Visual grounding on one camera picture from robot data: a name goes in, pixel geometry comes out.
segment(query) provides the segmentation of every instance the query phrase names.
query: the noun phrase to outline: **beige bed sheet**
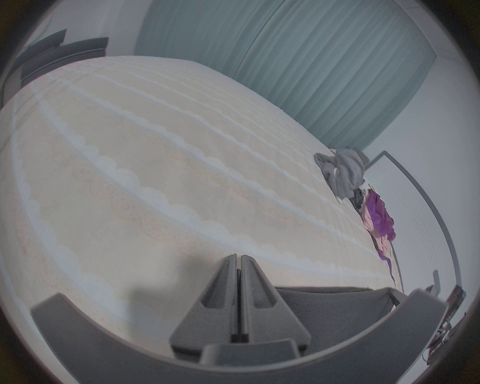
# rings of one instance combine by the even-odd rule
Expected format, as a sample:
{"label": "beige bed sheet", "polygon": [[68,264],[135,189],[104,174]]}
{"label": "beige bed sheet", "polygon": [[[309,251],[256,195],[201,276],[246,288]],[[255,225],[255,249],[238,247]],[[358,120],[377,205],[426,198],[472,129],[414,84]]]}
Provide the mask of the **beige bed sheet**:
{"label": "beige bed sheet", "polygon": [[233,253],[255,257],[274,285],[393,286],[313,160],[329,150],[200,64],[70,64],[10,100],[0,129],[2,305],[66,381],[29,314],[55,292],[171,355],[169,335]]}

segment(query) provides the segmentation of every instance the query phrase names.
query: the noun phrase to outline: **green curtain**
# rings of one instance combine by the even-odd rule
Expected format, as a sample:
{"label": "green curtain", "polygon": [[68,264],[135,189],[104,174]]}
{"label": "green curtain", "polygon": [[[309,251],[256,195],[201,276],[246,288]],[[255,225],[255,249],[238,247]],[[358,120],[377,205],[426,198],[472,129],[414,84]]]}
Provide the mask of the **green curtain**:
{"label": "green curtain", "polygon": [[154,0],[135,55],[206,65],[325,145],[360,149],[402,111],[435,59],[393,0]]}

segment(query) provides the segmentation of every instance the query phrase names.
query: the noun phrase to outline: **gray clothing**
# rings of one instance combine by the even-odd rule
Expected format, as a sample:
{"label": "gray clothing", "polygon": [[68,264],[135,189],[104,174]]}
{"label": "gray clothing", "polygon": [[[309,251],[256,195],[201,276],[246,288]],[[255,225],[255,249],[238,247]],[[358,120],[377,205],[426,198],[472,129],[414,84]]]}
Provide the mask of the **gray clothing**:
{"label": "gray clothing", "polygon": [[335,156],[316,153],[313,157],[334,195],[340,199],[351,199],[353,190],[362,185],[365,173],[365,166],[357,152],[348,148],[337,149]]}

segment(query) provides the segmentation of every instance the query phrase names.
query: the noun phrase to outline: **purple strap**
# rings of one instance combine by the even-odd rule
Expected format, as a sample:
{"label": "purple strap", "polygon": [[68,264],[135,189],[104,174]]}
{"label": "purple strap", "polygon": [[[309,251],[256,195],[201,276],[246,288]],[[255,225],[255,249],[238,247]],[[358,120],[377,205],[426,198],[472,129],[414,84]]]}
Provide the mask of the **purple strap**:
{"label": "purple strap", "polygon": [[386,235],[387,238],[392,241],[395,238],[395,231],[393,230],[394,221],[385,209],[385,203],[379,194],[370,189],[365,204],[372,218],[373,226],[380,236]]}
{"label": "purple strap", "polygon": [[395,283],[395,278],[393,277],[393,274],[392,274],[392,262],[391,262],[391,260],[390,260],[388,257],[386,257],[381,250],[378,251],[378,256],[379,256],[382,260],[384,260],[384,261],[387,262],[388,268],[390,269],[390,277],[392,278],[393,283],[396,284],[396,283]]}

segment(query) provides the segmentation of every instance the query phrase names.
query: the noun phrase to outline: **bed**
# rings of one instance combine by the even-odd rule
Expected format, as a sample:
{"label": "bed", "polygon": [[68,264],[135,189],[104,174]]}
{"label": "bed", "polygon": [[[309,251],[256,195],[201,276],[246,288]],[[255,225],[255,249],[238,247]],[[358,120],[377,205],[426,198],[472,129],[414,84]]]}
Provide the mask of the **bed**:
{"label": "bed", "polygon": [[277,286],[395,287],[313,160],[329,149],[205,66],[69,64],[21,89],[0,128],[2,307],[65,382],[29,313],[55,292],[171,356],[169,335],[229,254],[254,257]]}

